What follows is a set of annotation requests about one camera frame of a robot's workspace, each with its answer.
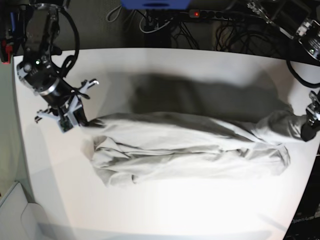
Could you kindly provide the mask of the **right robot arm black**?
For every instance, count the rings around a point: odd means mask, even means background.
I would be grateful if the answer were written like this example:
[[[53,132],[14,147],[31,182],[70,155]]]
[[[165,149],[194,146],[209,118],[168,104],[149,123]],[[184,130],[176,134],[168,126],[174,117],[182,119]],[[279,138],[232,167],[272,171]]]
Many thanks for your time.
[[[74,67],[80,53],[80,35],[74,20],[67,12],[68,0],[32,0],[31,17],[25,26],[22,42],[23,60],[16,66],[18,79],[36,96],[42,97],[48,107],[36,113],[34,121],[44,118],[54,120],[63,133],[76,126],[89,124],[82,99],[89,99],[87,90],[99,82],[84,80],[80,87],[73,87],[65,77]],[[60,33],[59,15],[68,21],[74,36],[74,54],[57,66],[52,57],[60,56],[62,50],[54,44]]]

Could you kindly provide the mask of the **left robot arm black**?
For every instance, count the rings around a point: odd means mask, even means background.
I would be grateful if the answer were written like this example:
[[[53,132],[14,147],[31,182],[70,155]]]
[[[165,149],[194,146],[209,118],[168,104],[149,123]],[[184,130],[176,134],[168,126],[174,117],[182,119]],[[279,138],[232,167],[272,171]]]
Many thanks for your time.
[[[291,50],[298,43],[313,59],[320,60],[320,22],[312,17],[313,10],[302,0],[248,0],[246,5],[264,21],[290,39],[286,65],[303,86],[319,89],[319,83],[304,80],[293,68]]]

